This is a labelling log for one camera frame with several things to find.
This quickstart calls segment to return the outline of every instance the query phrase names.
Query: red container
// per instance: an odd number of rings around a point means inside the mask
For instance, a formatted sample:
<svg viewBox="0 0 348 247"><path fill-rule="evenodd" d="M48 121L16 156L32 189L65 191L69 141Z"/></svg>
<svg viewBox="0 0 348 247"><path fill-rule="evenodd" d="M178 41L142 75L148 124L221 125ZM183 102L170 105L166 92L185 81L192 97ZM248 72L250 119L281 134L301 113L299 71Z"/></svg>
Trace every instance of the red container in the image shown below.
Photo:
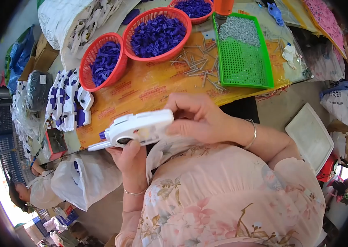
<svg viewBox="0 0 348 247"><path fill-rule="evenodd" d="M183 2L186 0L172 0L171 3L168 5L168 7L174 7L177 3L179 2ZM211 12L206 14L203 17L199 17L199 18L191 18L191 22L192 25L196 25L196 24L201 24L203 22L206 22L208 17L210 17L210 15L212 15L212 13L214 12L214 3L211 0L204 0L206 3L211 4Z"/></svg>
<svg viewBox="0 0 348 247"><path fill-rule="evenodd" d="M90 64L95 62L98 50L105 45L108 41L113 41L121 45L121 51L119 53L119 59L116 63L114 70L111 72L110 76L103 82L100 86L96 86L92 81L92 70ZM89 92L95 92L105 86L110 86L117 82L125 73L127 65L127 55L125 53L125 48L123 44L122 37L114 32L109 32L98 37L93 43L88 47L84 56L81 59L81 65L79 66L79 81L81 86Z"/></svg>
<svg viewBox="0 0 348 247"><path fill-rule="evenodd" d="M134 54L132 50L132 46L130 44L131 37L135 32L135 28L138 27L142 22L147 22L148 20L152 20L160 15L163 15L167 18L177 18L179 21L181 21L183 26L186 28L185 37L176 47L172 48L170 51L162 55L159 55L156 57L149 57L149 58L137 57ZM134 18L129 23L129 25L127 25L127 28L123 32L123 40L125 42L125 52L128 57L136 61L141 61L141 62L168 61L172 59L173 57L176 57L181 52L189 36L191 35L191 32L192 32L191 19L182 10L171 8L171 7L159 7L159 8L151 9L139 14L136 18Z"/></svg>

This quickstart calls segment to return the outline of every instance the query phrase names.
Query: pink floral shirt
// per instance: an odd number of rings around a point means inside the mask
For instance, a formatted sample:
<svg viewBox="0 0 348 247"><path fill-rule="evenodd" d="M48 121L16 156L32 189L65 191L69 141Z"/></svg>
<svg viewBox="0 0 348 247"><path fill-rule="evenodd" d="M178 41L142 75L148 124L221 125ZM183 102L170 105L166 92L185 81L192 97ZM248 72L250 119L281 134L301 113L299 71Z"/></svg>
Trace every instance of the pink floral shirt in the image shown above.
<svg viewBox="0 0 348 247"><path fill-rule="evenodd" d="M117 246L308 247L322 230L325 201L304 161L287 158L273 171L236 146L166 142L151 162L164 164L142 211L124 213Z"/></svg>

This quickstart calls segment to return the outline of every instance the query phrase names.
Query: woman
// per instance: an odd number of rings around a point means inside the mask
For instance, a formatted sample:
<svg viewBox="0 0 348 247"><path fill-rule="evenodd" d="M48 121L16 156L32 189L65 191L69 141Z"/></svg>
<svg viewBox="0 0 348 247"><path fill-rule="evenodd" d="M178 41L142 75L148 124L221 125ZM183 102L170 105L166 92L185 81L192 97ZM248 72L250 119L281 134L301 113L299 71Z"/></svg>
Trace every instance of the woman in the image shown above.
<svg viewBox="0 0 348 247"><path fill-rule="evenodd" d="M46 209L56 207L63 201L51 188L52 171L43 169L36 160L31 167L31 172L36 178L27 186L23 183L15 183L11 179L9 196L16 206L20 207L24 212L28 212L28 206L26 206L28 202L37 208Z"/></svg>
<svg viewBox="0 0 348 247"><path fill-rule="evenodd" d="M165 108L177 117L173 141L148 158L137 141L107 149L125 189L117 246L313 246L324 197L289 136L206 95L173 93Z"/></svg>

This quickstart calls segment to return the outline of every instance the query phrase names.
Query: woman's left hand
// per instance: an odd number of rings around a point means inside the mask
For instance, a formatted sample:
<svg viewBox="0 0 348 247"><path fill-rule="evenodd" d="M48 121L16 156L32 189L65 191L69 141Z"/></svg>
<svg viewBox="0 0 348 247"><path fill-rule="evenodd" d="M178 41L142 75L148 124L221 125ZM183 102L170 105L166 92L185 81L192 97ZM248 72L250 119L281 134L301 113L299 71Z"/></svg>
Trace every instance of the woman's left hand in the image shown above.
<svg viewBox="0 0 348 247"><path fill-rule="evenodd" d="M106 148L115 164L122 172L123 187L131 193L139 193L147 188L147 151L138 141L129 141L125 148Z"/></svg>

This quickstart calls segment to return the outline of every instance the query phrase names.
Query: silver bangle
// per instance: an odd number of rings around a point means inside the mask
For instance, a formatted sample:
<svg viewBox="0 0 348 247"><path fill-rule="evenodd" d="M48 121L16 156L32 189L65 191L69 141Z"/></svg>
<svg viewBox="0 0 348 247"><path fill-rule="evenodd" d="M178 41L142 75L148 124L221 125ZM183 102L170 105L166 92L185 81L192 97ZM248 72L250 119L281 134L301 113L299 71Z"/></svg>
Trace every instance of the silver bangle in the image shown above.
<svg viewBox="0 0 348 247"><path fill-rule="evenodd" d="M123 188L123 190L126 192L126 194L130 194L130 195L134 195L134 196L139 196L139 195L144 194L144 193L145 193L145 191L147 190L147 188L146 188L146 189L144 189L143 191L141 191L140 193L130 193L130 192L129 192L129 191L127 191L125 188Z"/></svg>
<svg viewBox="0 0 348 247"><path fill-rule="evenodd" d="M253 139L252 139L251 143L246 145L245 147L243 147L244 150L248 150L256 139L256 125L255 125L255 123L253 122L252 119L246 119L246 121L251 122L253 124L254 132L253 132Z"/></svg>

